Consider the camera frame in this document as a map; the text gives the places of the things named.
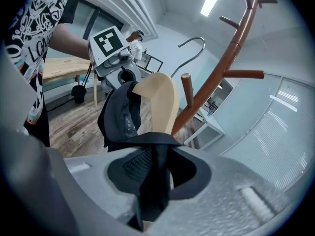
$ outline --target graphic print shirt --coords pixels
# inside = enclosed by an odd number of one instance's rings
[[[40,117],[44,104],[43,70],[49,42],[58,23],[72,23],[73,18],[69,18],[69,14],[74,16],[78,0],[73,2],[74,8],[73,3],[67,2],[68,0],[26,0],[13,18],[4,40],[12,62],[37,92],[37,100],[27,118],[27,122],[33,125]]]

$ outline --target window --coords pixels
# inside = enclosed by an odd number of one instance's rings
[[[117,19],[85,0],[79,1],[74,14],[73,23],[66,25],[73,34],[84,39],[88,39],[90,35],[93,35],[111,26],[117,26],[119,30],[123,27],[123,24]],[[72,55],[61,53],[48,48],[46,59],[68,57],[72,57]],[[93,79],[93,77],[94,73],[91,73],[89,79]],[[43,85],[43,91],[48,91],[66,84],[74,83],[75,81],[75,77],[69,77],[53,82],[48,82]]]

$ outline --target gray surface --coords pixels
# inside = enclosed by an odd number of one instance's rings
[[[116,71],[117,69],[120,69],[122,66],[128,65],[131,62],[131,59],[127,61],[121,61],[117,65],[112,65],[110,67],[105,67],[103,64],[98,66],[94,69],[96,71],[97,75],[101,78],[105,77],[106,75],[110,74],[113,71]]]
[[[272,184],[241,163],[224,157],[210,156],[206,152],[180,147],[187,153],[204,160],[212,176],[208,186],[189,200],[170,201],[157,221],[146,231],[151,236],[180,235],[244,235],[253,233],[263,225],[259,215],[249,208],[239,189],[252,187],[268,204],[274,214],[288,206],[287,197]],[[105,176],[110,162],[123,157],[133,149],[124,149],[105,155],[66,159],[68,166],[89,164],[91,168],[73,174],[84,192],[102,210],[115,218],[132,213],[133,195],[119,192]],[[276,216],[268,223],[271,232],[283,220]]]
[[[121,153],[128,153],[130,149],[121,151]],[[79,184],[74,180],[70,174],[66,164],[64,163],[61,154],[55,149],[48,149],[50,162],[55,179],[61,189],[64,198],[69,205],[73,216],[77,222],[79,235],[82,236],[139,236],[141,235],[136,230],[127,226],[123,226],[121,222],[114,219],[108,213],[104,212],[86,193],[82,190]],[[107,201],[110,204],[115,202],[115,199]],[[130,214],[122,214],[121,221],[125,221]]]
[[[200,148],[205,146],[208,142],[216,138],[220,133],[211,127],[207,126],[200,134],[197,135]]]
[[[139,68],[133,62],[130,62],[130,63],[124,65],[124,69],[127,72],[134,74],[135,81],[138,81],[138,82],[141,81],[141,74],[140,74]],[[122,71],[122,69],[119,68],[119,69],[111,72],[107,76],[105,76],[106,80],[110,83],[111,87],[114,90],[118,89],[122,85],[121,82],[118,80],[118,75],[121,71]]]
[[[170,201],[168,207],[150,227],[148,235],[203,236],[243,235],[262,225],[242,199],[238,190],[252,186],[272,207],[282,211],[288,201],[284,194],[249,168],[223,157],[181,147],[207,162],[212,171],[209,185],[195,198]]]
[[[118,219],[122,214],[129,213],[135,196],[119,191],[107,177],[107,168],[115,159],[126,156],[135,148],[107,153],[105,155],[83,156],[65,159],[70,167],[87,163],[90,168],[73,173],[82,190],[105,212]]]

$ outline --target ceiling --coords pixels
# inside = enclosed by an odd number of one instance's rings
[[[190,35],[206,38],[210,50],[220,57],[232,39],[235,29],[219,20],[219,16],[240,22],[245,12],[245,0],[218,0],[208,17],[200,14],[205,0],[161,0],[164,18],[168,27],[185,28]],[[278,4],[265,4],[256,12],[248,39],[265,34],[305,25],[289,0],[278,0]]]
[[[146,35],[146,39],[155,39],[158,37],[158,32],[155,23],[152,20],[154,13],[158,14],[158,11],[162,9],[153,10],[152,7],[161,7],[161,1],[157,0],[154,6],[153,1],[144,5],[142,0],[86,0],[97,7],[101,8],[105,12],[109,13],[117,20],[124,24],[124,31],[129,34],[132,29],[142,29]]]

